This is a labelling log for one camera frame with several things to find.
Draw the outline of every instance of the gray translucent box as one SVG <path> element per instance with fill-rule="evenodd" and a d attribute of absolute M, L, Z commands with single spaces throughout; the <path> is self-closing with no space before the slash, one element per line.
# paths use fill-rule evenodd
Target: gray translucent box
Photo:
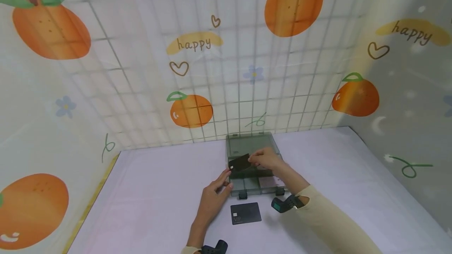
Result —
<path fill-rule="evenodd" d="M 269 132 L 231 134 L 226 137 L 227 161 L 245 154 L 252 154 L 264 147 L 271 147 L 282 159 L 273 136 Z M 263 167 L 252 167 L 231 174 L 229 181 L 234 184 L 232 197 L 239 194 L 257 195 L 286 191 L 284 183 Z"/>

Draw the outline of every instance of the black card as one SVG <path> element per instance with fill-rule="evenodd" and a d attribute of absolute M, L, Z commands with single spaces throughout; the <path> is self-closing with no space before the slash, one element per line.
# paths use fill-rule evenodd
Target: black card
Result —
<path fill-rule="evenodd" d="M 229 161 L 229 169 L 232 172 L 241 172 L 247 168 L 250 168 L 252 164 L 248 162 L 248 158 L 250 158 L 250 154 L 245 154 L 244 156 L 240 156 L 232 161 Z"/>
<path fill-rule="evenodd" d="M 262 221 L 261 213 L 259 212 L 259 205 L 257 202 L 232 205 L 231 219 L 233 225 Z"/>

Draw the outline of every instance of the shirt sleeve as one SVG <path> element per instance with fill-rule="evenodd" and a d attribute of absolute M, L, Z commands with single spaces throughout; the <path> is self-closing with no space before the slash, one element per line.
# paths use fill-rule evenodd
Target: shirt sleeve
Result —
<path fill-rule="evenodd" d="M 356 222 L 312 185 L 296 196 L 309 198 L 297 214 L 334 254 L 382 254 Z"/>
<path fill-rule="evenodd" d="M 200 249 L 198 249 L 196 247 L 185 246 L 184 249 L 182 249 L 182 252 L 180 254 L 194 254 L 197 251 L 200 252 Z"/>

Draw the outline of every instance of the wrist tracker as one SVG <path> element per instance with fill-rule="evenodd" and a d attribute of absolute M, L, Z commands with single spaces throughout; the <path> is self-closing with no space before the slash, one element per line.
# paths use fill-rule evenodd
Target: wrist tracker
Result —
<path fill-rule="evenodd" d="M 273 198 L 273 201 L 272 201 L 273 209 L 277 210 L 280 213 L 285 213 L 292 208 L 297 210 L 303 206 L 304 206 L 303 202 L 301 202 L 301 200 L 293 194 L 284 201 L 282 201 L 276 197 Z"/>
<path fill-rule="evenodd" d="M 218 240 L 215 248 L 204 245 L 200 249 L 201 254 L 226 254 L 227 243 L 224 240 Z"/>

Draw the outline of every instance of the white tabletop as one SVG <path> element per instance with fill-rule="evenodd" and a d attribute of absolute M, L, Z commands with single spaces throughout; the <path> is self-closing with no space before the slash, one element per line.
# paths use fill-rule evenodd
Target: white tabletop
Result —
<path fill-rule="evenodd" d="M 349 128 L 274 135 L 285 161 L 353 218 L 385 254 L 446 254 L 452 241 Z M 226 167 L 224 140 L 123 151 L 69 254 L 180 253 L 202 189 Z M 271 195 L 229 198 L 205 244 L 231 254 L 330 253 Z M 232 225 L 230 206 L 257 202 L 262 221 Z"/>

